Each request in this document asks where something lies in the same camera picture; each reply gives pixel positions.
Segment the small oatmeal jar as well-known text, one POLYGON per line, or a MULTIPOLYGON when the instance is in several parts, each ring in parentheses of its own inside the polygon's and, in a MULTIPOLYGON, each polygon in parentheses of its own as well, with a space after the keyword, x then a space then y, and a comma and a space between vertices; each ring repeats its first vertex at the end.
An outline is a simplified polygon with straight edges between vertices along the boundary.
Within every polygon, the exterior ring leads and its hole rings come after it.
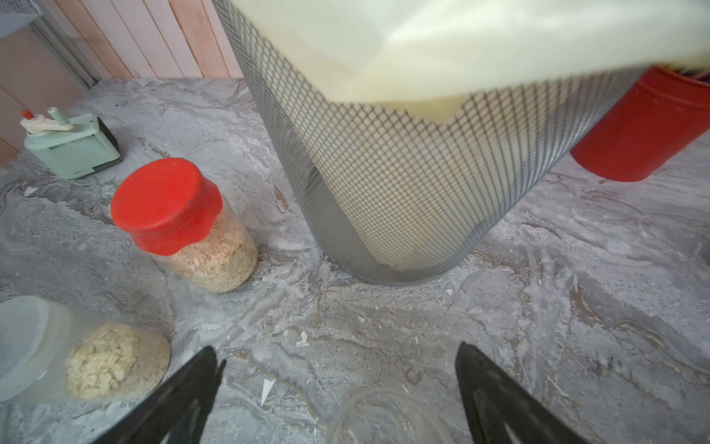
POLYGON ((171 358, 161 334, 37 296, 1 304, 4 403, 142 399, 171 358))

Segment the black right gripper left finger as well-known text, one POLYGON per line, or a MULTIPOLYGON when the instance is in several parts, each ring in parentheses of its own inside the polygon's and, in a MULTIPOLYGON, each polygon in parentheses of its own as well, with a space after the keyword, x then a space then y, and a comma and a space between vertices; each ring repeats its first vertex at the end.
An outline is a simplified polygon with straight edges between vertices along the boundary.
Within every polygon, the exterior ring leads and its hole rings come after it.
POLYGON ((207 346, 97 438, 97 443, 198 443, 227 362, 207 346))

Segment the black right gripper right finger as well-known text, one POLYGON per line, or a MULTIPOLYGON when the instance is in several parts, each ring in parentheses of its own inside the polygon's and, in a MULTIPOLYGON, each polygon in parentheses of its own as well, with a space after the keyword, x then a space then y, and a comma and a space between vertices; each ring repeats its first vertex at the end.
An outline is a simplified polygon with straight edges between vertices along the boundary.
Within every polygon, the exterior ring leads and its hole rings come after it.
POLYGON ((475 443, 584 442, 476 346, 460 344, 455 370, 475 443))

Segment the wide oatmeal jar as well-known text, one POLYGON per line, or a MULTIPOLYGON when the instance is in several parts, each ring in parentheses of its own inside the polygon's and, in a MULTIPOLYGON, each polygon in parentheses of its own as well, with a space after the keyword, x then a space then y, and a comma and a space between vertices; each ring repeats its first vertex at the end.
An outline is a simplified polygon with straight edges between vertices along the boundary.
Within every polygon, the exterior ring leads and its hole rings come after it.
POLYGON ((328 443, 453 442, 443 423, 402 390, 365 388, 338 410, 327 431, 328 443))

